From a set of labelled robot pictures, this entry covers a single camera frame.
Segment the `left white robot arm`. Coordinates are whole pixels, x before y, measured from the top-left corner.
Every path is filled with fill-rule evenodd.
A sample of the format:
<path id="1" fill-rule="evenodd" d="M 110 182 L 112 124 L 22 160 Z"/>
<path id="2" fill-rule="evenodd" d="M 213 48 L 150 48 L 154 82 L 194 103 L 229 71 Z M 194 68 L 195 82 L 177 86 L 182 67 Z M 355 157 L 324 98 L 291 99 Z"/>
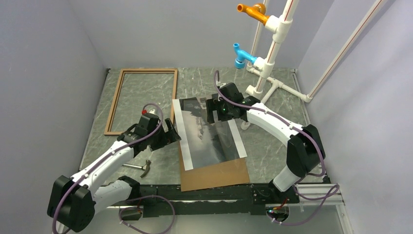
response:
<path id="1" fill-rule="evenodd" d="M 57 224 L 60 223 L 68 231 L 78 233 L 100 211 L 121 201 L 132 205 L 142 199 L 158 199 L 156 193 L 141 192 L 140 183 L 128 176 L 121 176 L 109 185 L 104 182 L 146 149 L 155 151 L 180 139 L 170 118 L 162 119 L 162 115 L 143 111 L 139 122 L 122 132 L 88 167 L 55 180 L 47 208 L 47 215 L 53 219 L 52 232 L 58 233 Z"/>

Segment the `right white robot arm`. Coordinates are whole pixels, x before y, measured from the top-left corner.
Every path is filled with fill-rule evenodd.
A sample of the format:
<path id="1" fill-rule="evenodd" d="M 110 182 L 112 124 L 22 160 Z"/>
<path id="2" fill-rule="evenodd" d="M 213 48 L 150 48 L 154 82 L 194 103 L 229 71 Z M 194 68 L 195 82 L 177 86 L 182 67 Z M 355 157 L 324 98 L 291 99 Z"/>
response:
<path id="1" fill-rule="evenodd" d="M 218 86 L 217 95 L 206 101 L 207 121 L 242 119 L 270 133 L 287 147 L 286 165 L 269 183 L 268 195 L 274 202 L 281 202 L 287 191 L 321 165 L 325 173 L 325 152 L 318 129 L 309 124 L 302 126 L 271 111 L 259 99 L 244 97 L 234 83 Z"/>

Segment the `brown wooden picture frame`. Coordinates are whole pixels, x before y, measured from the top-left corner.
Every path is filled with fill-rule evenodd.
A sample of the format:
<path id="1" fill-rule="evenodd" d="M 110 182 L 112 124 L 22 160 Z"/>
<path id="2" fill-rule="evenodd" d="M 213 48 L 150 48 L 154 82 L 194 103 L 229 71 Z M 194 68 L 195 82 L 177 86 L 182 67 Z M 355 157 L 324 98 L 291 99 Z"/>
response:
<path id="1" fill-rule="evenodd" d="M 178 69 L 177 68 L 125 68 L 120 70 L 120 75 L 116 84 L 113 95 L 112 104 L 109 110 L 109 116 L 106 121 L 106 126 L 103 135 L 118 136 L 122 132 L 112 131 L 113 119 L 115 117 L 118 100 L 121 94 L 121 88 L 126 74 L 173 74 L 173 86 L 171 99 L 176 99 L 177 84 L 178 84 Z"/>

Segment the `glossy photo white borders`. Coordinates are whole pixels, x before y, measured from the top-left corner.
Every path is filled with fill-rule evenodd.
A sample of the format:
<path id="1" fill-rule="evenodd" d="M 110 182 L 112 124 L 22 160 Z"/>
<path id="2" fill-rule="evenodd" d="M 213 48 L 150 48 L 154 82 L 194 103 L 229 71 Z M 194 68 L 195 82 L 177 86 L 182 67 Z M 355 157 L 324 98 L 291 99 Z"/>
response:
<path id="1" fill-rule="evenodd" d="M 235 120 L 207 122 L 206 100 L 212 97 L 172 100 L 186 171 L 247 157 Z"/>

